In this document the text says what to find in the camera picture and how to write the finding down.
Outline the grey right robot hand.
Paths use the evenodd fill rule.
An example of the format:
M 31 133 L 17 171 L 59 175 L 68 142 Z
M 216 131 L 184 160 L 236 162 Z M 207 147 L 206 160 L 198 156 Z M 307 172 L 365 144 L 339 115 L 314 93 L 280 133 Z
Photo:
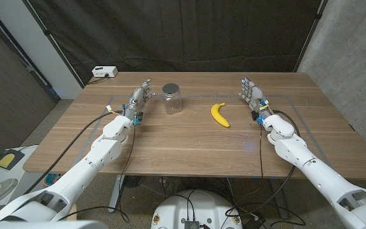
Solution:
M 268 116 L 273 115 L 269 102 L 253 81 L 244 78 L 241 82 L 242 91 L 238 95 L 248 103 L 253 121 L 261 124 Z

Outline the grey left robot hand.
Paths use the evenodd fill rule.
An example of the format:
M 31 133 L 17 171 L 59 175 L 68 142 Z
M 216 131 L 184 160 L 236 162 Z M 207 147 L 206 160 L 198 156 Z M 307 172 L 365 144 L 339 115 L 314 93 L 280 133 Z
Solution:
M 128 104 L 124 108 L 123 116 L 129 118 L 134 126 L 138 125 L 143 120 L 143 110 L 146 102 L 154 95 L 150 93 L 152 81 L 146 80 L 137 87 L 131 94 Z

